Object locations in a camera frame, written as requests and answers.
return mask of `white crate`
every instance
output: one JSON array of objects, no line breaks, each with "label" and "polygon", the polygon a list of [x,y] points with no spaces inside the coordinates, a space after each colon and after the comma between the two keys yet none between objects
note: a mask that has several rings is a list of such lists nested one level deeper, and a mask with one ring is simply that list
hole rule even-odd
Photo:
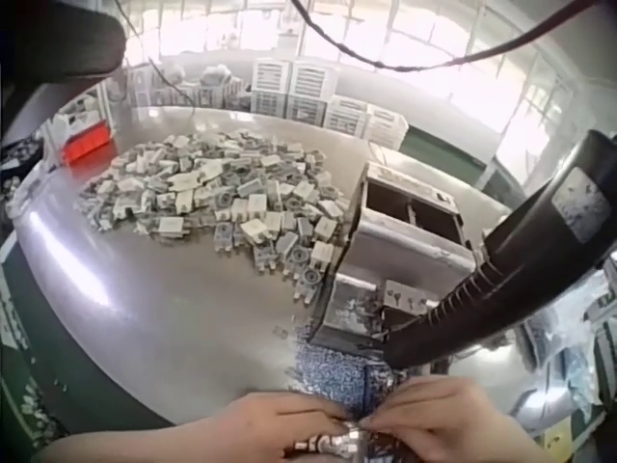
[{"label": "white crate", "polygon": [[297,96],[290,95],[287,98],[285,118],[321,127],[323,126],[327,107],[328,104],[319,99],[298,98]]},{"label": "white crate", "polygon": [[271,92],[252,92],[251,112],[255,114],[264,114],[266,116],[274,116],[275,118],[284,119],[286,102],[286,94],[278,94]]},{"label": "white crate", "polygon": [[253,65],[253,92],[286,94],[289,90],[291,63],[281,60],[257,60]]},{"label": "white crate", "polygon": [[368,103],[334,95],[328,104],[324,127],[361,138],[368,122]]},{"label": "white crate", "polygon": [[289,94],[326,102],[335,95],[338,72],[335,68],[296,62],[291,72]]},{"label": "white crate", "polygon": [[369,119],[362,136],[364,140],[384,148],[398,150],[409,128],[407,120],[398,113],[373,104],[368,108],[368,115]]}]

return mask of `red container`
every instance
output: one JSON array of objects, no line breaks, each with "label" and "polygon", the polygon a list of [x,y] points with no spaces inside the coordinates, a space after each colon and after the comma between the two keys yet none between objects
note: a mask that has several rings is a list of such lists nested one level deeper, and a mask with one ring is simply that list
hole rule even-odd
[{"label": "red container", "polygon": [[68,140],[64,149],[65,161],[67,164],[72,164],[110,141],[111,133],[107,123],[105,121],[96,123]]}]

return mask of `metal table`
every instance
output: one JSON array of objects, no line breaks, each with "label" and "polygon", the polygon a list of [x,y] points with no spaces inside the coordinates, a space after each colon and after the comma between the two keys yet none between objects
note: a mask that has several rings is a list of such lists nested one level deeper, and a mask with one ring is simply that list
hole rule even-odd
[{"label": "metal table", "polygon": [[[386,164],[453,195],[473,244],[482,229],[508,212],[401,153],[301,123],[150,108],[133,111],[119,127],[119,151],[170,133],[240,127],[298,141],[328,155],[325,167],[348,197],[366,160]],[[210,415],[248,391],[285,389],[295,364],[294,330],[307,322],[309,310],[292,303],[292,286],[280,274],[259,276],[244,255],[217,256],[211,236],[165,247],[131,230],[93,231],[73,209],[84,177],[104,169],[115,153],[109,148],[95,161],[52,173],[14,221],[19,245],[55,315],[104,373],[170,422]],[[518,418],[531,428],[573,411],[564,385],[542,380],[538,386],[514,344],[480,350],[454,364],[451,373],[475,378],[504,412],[519,408]]]}]

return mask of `hand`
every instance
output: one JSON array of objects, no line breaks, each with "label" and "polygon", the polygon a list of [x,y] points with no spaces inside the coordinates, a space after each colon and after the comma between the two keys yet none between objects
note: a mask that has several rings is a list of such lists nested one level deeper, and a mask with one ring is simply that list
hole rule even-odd
[{"label": "hand", "polygon": [[396,437],[425,462],[550,462],[519,424],[500,414],[466,378],[413,378],[360,425]]},{"label": "hand", "polygon": [[344,410],[314,395],[250,394],[232,402],[220,415],[170,431],[186,449],[200,449],[183,461],[273,463],[295,442],[317,434],[340,435],[347,429]]}]

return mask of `finger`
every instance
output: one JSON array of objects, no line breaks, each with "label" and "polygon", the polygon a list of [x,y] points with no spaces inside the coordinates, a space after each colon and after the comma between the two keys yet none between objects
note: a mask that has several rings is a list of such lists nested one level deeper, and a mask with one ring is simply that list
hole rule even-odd
[{"label": "finger", "polygon": [[273,410],[277,415],[323,412],[339,420],[349,418],[348,413],[341,405],[318,395],[282,393],[268,395],[267,399],[272,401]]},{"label": "finger", "polygon": [[456,395],[461,390],[460,378],[439,379],[435,381],[415,382],[405,389],[389,396],[379,407],[387,410],[403,403],[421,402]]},{"label": "finger", "polygon": [[323,412],[309,412],[277,417],[276,432],[282,449],[293,446],[296,442],[310,439],[312,436],[340,436],[348,429]]},{"label": "finger", "polygon": [[404,442],[422,461],[449,461],[442,440],[430,431],[401,427],[393,431],[392,435]]},{"label": "finger", "polygon": [[387,410],[378,410],[360,422],[361,427],[377,432],[388,432],[397,427],[411,429],[448,429],[456,422],[456,400],[438,398],[416,403],[405,403]]}]

